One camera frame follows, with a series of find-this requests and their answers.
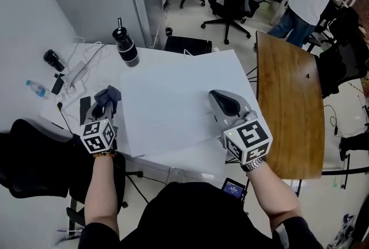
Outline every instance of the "paper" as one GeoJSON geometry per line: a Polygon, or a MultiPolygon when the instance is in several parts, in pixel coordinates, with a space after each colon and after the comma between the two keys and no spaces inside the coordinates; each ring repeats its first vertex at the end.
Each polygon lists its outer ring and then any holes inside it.
{"type": "Polygon", "coordinates": [[[220,136],[208,99],[213,89],[245,97],[261,115],[233,50],[122,74],[122,104],[131,155],[188,148],[220,136]]]}

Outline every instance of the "silver watch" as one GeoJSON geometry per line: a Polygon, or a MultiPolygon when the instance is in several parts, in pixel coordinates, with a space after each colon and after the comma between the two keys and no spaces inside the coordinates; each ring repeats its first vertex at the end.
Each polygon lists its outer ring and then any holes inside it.
{"type": "Polygon", "coordinates": [[[250,172],[250,171],[255,170],[256,168],[258,168],[260,166],[261,162],[263,162],[263,159],[257,158],[254,161],[251,161],[250,163],[247,163],[245,165],[241,165],[241,168],[245,172],[250,172]]]}

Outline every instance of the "shoe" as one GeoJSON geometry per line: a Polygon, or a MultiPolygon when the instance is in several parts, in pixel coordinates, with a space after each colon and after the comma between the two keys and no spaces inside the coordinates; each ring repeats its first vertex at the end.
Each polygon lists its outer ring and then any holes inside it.
{"type": "Polygon", "coordinates": [[[341,138],[341,142],[340,142],[340,145],[339,145],[339,148],[340,148],[340,158],[341,158],[341,161],[345,161],[346,159],[346,152],[347,150],[345,150],[343,148],[343,145],[342,145],[342,141],[344,140],[344,138],[341,138]]]}

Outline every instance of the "bracelet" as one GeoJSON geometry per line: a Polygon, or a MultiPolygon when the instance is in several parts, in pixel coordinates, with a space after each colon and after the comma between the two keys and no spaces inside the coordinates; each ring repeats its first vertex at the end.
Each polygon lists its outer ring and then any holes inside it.
{"type": "Polygon", "coordinates": [[[112,149],[106,151],[106,152],[101,152],[101,153],[96,153],[96,154],[93,154],[92,156],[94,158],[97,158],[97,157],[101,157],[101,156],[108,156],[108,157],[115,157],[116,153],[115,151],[113,151],[112,149]]]}

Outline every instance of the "black sleeve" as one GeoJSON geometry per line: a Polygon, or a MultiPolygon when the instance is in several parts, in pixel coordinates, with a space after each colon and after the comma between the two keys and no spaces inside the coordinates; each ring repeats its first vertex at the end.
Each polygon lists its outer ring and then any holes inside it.
{"type": "Polygon", "coordinates": [[[78,249],[119,248],[119,237],[110,227],[98,222],[88,224],[82,231],[78,249]]]}
{"type": "Polygon", "coordinates": [[[283,249],[323,248],[302,217],[292,217],[278,225],[273,232],[273,242],[283,249]]]}

